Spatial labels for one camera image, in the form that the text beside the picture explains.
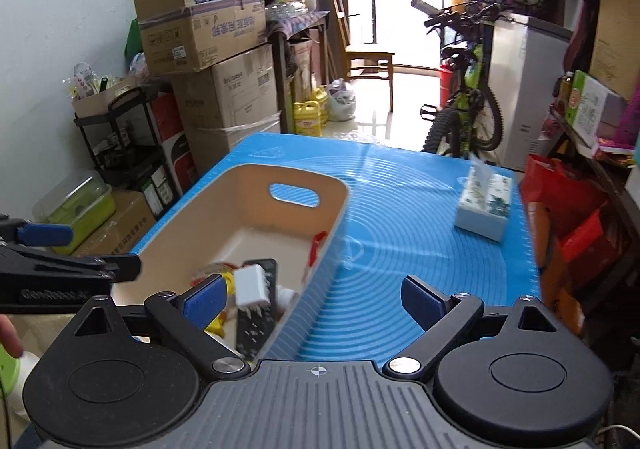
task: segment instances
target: basket handle hole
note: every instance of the basket handle hole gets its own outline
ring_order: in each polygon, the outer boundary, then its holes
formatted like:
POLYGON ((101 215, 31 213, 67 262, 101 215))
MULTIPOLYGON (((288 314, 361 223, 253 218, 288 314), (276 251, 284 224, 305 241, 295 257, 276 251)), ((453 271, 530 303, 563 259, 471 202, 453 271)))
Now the basket handle hole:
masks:
POLYGON ((303 205, 305 207, 318 207, 320 204, 320 197, 318 196, 318 193, 307 189, 306 187, 286 184, 271 184, 269 186, 269 193, 271 193, 271 196, 276 200, 303 205))

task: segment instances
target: crosshair marking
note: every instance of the crosshair marking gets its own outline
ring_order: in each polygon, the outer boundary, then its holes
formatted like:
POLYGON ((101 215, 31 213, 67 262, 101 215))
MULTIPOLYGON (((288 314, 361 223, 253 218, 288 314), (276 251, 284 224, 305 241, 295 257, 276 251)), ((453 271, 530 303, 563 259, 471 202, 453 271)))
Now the crosshair marking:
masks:
POLYGON ((309 371, 311 371, 311 373, 313 373, 318 378, 322 377, 324 374, 329 372, 328 369, 323 368, 322 366, 314 366, 309 371))

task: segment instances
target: wooden chair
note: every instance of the wooden chair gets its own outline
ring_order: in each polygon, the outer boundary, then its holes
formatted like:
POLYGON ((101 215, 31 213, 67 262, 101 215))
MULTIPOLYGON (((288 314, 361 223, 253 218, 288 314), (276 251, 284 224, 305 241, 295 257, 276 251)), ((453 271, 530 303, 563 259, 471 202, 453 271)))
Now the wooden chair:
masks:
POLYGON ((332 13, 340 33, 340 55, 342 56, 342 77, 350 79, 386 79, 389 81, 390 104, 389 110, 394 111, 394 55, 385 47, 378 44, 351 44, 348 17, 344 12, 342 0, 331 0, 332 13), (374 74, 351 75, 351 61, 363 59, 373 61, 373 65, 365 65, 363 70, 374 71, 374 74))

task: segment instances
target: metal screw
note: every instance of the metal screw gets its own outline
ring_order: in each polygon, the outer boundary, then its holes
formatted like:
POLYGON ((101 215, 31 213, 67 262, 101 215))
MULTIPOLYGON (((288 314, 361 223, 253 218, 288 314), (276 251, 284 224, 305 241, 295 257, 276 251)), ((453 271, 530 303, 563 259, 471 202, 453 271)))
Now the metal screw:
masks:
POLYGON ((410 373, 415 373, 416 371, 420 370, 420 368, 422 368, 422 365, 419 361, 416 361, 411 357, 397 357, 389 362, 389 368, 391 368, 396 373, 409 375, 410 373))
POLYGON ((244 368, 244 361, 236 357, 222 357, 215 360, 212 367, 219 373, 237 373, 244 368))

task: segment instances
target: red bucket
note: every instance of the red bucket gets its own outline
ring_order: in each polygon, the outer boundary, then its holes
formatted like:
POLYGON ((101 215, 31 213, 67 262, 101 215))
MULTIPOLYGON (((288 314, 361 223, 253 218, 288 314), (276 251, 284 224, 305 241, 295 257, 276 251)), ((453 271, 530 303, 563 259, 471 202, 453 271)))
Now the red bucket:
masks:
POLYGON ((447 104, 449 97, 451 97, 449 87, 451 86, 453 70, 449 70, 447 65, 441 64, 438 67, 438 74, 440 76, 440 108, 443 108, 447 104))

